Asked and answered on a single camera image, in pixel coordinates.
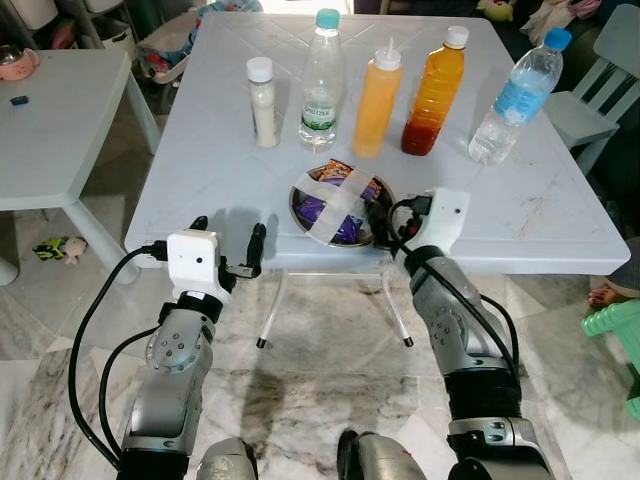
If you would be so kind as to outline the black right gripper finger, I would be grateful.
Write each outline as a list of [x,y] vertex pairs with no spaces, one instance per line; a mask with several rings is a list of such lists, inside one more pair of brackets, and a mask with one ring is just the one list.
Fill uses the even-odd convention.
[[390,238],[390,220],[387,207],[378,201],[366,202],[366,223],[372,236],[372,246],[393,247]]

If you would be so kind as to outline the large light blue plastic table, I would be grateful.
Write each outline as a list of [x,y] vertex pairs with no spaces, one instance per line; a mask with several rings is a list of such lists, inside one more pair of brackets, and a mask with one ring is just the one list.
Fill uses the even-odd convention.
[[[468,29],[460,92],[434,150],[404,154],[401,132],[426,55],[452,26]],[[289,200],[303,173],[337,159],[387,183],[397,198],[444,187],[471,193],[453,259],[467,273],[604,275],[630,252],[545,115],[536,116],[503,163],[468,156],[468,141],[502,90],[512,60],[488,20],[422,15],[346,15],[340,41],[347,97],[328,151],[308,151],[300,138],[302,84],[312,15],[214,12],[202,19],[172,113],[142,189],[125,246],[134,250],[207,216],[230,261],[244,256],[253,225],[268,228],[269,270],[374,273],[388,265],[374,248],[338,248],[308,238]],[[378,156],[361,159],[355,133],[365,68],[396,40],[404,79]],[[275,147],[256,145],[246,63],[269,58],[276,87]]]

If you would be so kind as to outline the orange squeeze bottle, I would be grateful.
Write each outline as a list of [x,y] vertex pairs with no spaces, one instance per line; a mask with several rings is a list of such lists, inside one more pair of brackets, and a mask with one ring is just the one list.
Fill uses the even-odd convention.
[[388,45],[376,50],[367,64],[351,145],[356,156],[379,155],[403,73],[401,51],[396,40],[389,38]]

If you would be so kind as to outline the amber drink bottle white cap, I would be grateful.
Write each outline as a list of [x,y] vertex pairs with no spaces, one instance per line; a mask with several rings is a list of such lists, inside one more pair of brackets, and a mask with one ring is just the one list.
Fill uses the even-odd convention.
[[433,150],[465,74],[467,40],[466,27],[449,27],[442,47],[426,58],[401,136],[404,154],[425,156]]

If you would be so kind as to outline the small cream bottle white cap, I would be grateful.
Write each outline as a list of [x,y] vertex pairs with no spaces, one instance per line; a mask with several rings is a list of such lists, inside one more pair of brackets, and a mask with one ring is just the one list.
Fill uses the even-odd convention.
[[256,145],[262,148],[275,147],[279,143],[279,136],[276,133],[273,61],[269,58],[251,58],[247,60],[246,70],[250,81],[250,104]]

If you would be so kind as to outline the small plush floor toy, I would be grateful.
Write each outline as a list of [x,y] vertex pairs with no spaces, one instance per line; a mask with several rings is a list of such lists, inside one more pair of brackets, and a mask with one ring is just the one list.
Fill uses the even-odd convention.
[[35,244],[31,251],[41,261],[60,260],[76,265],[87,248],[88,243],[81,237],[52,237]]

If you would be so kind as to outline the clear water bottle blue cap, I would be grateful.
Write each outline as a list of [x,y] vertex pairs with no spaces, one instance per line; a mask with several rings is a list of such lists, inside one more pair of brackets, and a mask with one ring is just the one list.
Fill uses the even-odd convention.
[[517,61],[468,145],[468,155],[475,163],[490,166],[507,159],[525,125],[539,114],[556,88],[564,67],[563,51],[571,40],[566,28],[549,29],[541,45]]

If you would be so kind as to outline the clear water bottle teal cap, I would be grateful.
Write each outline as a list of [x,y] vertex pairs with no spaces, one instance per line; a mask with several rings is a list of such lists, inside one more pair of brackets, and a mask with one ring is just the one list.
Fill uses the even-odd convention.
[[337,9],[319,10],[302,76],[300,138],[308,151],[328,151],[337,137],[340,109],[346,100],[346,60],[339,36]]

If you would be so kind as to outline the small light blue plastic table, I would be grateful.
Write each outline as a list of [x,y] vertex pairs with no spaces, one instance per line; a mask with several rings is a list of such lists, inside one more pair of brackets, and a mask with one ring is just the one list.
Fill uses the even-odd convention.
[[[38,52],[40,65],[22,81],[0,81],[0,212],[60,209],[102,264],[113,269],[125,252],[81,201],[102,143],[120,105],[131,102],[148,150],[161,131],[122,50]],[[27,96],[26,105],[10,105]]]

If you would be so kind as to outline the grey trouser leg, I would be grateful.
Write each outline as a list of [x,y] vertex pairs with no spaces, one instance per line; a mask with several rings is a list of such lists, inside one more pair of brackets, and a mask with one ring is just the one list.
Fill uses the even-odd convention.
[[622,296],[640,296],[640,262],[628,261],[612,274],[605,276],[605,284]]

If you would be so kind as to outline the light blue slatted child chair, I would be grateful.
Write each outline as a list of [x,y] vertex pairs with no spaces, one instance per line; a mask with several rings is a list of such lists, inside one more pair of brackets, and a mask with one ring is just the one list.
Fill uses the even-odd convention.
[[571,91],[554,92],[544,105],[553,127],[568,148],[580,147],[576,163],[582,174],[594,168],[620,118],[637,104],[640,86],[639,28],[602,31],[594,45],[596,60]]

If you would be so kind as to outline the bare person foot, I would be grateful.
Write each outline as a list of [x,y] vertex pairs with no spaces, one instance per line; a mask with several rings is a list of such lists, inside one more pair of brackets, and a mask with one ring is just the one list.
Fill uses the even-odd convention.
[[588,305],[591,308],[604,308],[617,301],[620,293],[614,291],[611,285],[600,285],[600,287],[590,291]]

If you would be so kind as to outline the green plastic stool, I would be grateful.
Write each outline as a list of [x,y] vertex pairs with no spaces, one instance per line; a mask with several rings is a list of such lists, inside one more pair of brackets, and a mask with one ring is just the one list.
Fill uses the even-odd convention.
[[627,411],[640,419],[640,300],[628,300],[604,307],[590,314],[581,323],[588,337],[612,333],[630,358],[630,372],[634,375]]

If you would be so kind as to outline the yellow plush toy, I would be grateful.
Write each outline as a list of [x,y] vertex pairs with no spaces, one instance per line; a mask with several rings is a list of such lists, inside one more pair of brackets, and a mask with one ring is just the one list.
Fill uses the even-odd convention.
[[516,0],[480,0],[477,10],[493,22],[512,22]]

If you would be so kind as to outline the pink white cloth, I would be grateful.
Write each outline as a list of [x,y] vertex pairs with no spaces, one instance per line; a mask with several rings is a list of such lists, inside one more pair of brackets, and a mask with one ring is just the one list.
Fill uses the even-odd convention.
[[529,37],[531,45],[538,46],[543,44],[550,29],[567,27],[573,18],[570,0],[543,0],[520,31]]

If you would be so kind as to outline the silver right robot leg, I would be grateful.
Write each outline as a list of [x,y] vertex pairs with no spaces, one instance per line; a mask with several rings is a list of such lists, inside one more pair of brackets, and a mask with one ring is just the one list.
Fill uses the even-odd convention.
[[340,434],[337,472],[339,480],[428,480],[401,443],[374,431]]

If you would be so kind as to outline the pink cup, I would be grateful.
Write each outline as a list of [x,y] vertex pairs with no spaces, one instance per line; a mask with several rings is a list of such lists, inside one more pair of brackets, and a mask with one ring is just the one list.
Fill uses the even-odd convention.
[[40,56],[29,47],[0,45],[0,81],[22,81],[40,65]]

